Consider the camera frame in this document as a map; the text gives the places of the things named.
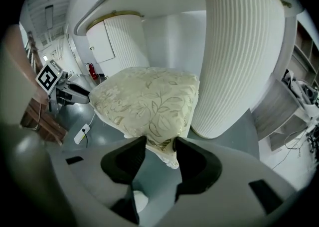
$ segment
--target pillow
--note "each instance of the pillow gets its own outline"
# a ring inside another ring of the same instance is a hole
[[[173,140],[187,137],[198,100],[199,79],[167,68],[124,69],[94,88],[97,116],[125,137],[147,137],[147,149],[178,168]]]

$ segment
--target cable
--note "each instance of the cable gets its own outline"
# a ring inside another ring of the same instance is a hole
[[[304,145],[304,143],[307,141],[307,139],[305,139],[304,141],[303,141],[303,143],[301,144],[301,146],[300,146],[300,149],[302,148],[302,146]]]
[[[40,124],[40,119],[41,119],[41,111],[42,111],[42,104],[40,103],[39,118],[38,118],[38,122],[36,124],[36,127],[34,127],[34,128],[25,127],[25,128],[32,129],[32,130],[38,130],[38,127],[39,127],[39,124]]]
[[[300,141],[300,139],[303,137],[303,135],[298,139],[298,141],[293,145],[293,147],[294,147],[295,145],[297,145],[297,143]],[[287,156],[288,156],[288,154],[291,152],[291,150],[292,150],[292,149],[295,149],[295,148],[293,148],[293,147],[289,149],[289,152],[286,154],[285,158],[284,158],[280,163],[278,163],[275,167],[273,167],[272,170],[273,170],[274,168],[276,168],[279,164],[281,164],[281,163],[287,158]]]
[[[62,107],[64,107],[64,104],[65,104],[66,99],[65,99],[65,98],[62,98],[62,97],[60,97],[60,99],[63,99],[63,100],[64,100],[63,105],[62,105]]]
[[[295,134],[295,133],[298,133],[298,132],[301,132],[301,131],[303,131],[303,130],[307,130],[307,127],[306,128],[303,128],[302,130],[298,130],[298,131],[295,131],[295,132],[293,132],[293,133],[290,133],[286,138],[285,138],[285,147],[287,148],[287,149],[290,149],[290,150],[298,150],[299,149],[299,152],[300,152],[300,147],[296,147],[296,148],[292,148],[292,147],[287,147],[287,145],[286,145],[286,140],[287,140],[287,138],[289,138],[291,135],[293,135],[293,134]]]
[[[314,137],[315,132],[318,132],[319,126],[318,124],[308,133],[308,137],[312,136],[314,140],[318,140],[319,135],[317,137]]]
[[[90,121],[90,123],[89,123],[89,126],[91,125],[91,123],[92,123],[92,121],[93,121],[93,119],[94,119],[94,117],[95,117],[95,112],[94,112],[94,115],[93,115],[93,117],[92,117],[92,119],[91,119],[91,121]]]
[[[101,83],[101,76],[100,76],[100,74],[99,73],[97,73],[98,74],[98,76],[99,76],[99,84]]]
[[[83,133],[84,133],[84,135],[85,135],[85,137],[86,137],[86,148],[88,148],[88,137],[87,137],[86,134],[85,134],[85,129],[82,129],[82,131],[83,131]]]

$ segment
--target white cylindrical pillar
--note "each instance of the white cylindrical pillar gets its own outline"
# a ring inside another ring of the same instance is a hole
[[[193,130],[215,138],[254,102],[278,59],[281,0],[206,0],[207,25]]]
[[[141,17],[117,15],[104,20],[105,28],[121,70],[129,67],[149,67]]]
[[[106,76],[130,67],[149,67],[141,16],[134,11],[107,14],[87,31],[94,58]]]

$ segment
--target fire extinguisher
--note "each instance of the fire extinguisher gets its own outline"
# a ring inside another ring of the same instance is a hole
[[[87,68],[87,70],[90,72],[90,74],[91,74],[91,76],[92,76],[92,78],[94,79],[94,80],[96,80],[96,79],[98,79],[98,76],[96,75],[96,73],[95,73],[95,70],[94,70],[94,67],[93,67],[93,64],[92,63],[87,63],[86,64],[86,68]]]

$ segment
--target door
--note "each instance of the door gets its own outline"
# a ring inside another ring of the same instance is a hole
[[[80,69],[80,71],[82,72],[83,75],[88,75],[89,74],[89,71],[86,69],[86,67],[84,66],[80,56],[79,56],[79,53],[78,51],[76,50],[76,47],[75,47],[75,44],[74,44],[74,41],[73,41],[73,38],[70,34],[70,32],[68,31],[68,28],[69,28],[69,25],[66,26],[66,30],[65,30],[65,36],[66,36],[66,39],[69,43],[69,47],[71,49],[71,52],[72,52],[72,55]]]
[[[97,63],[115,58],[104,21],[101,21],[90,28],[86,33],[86,36]]]

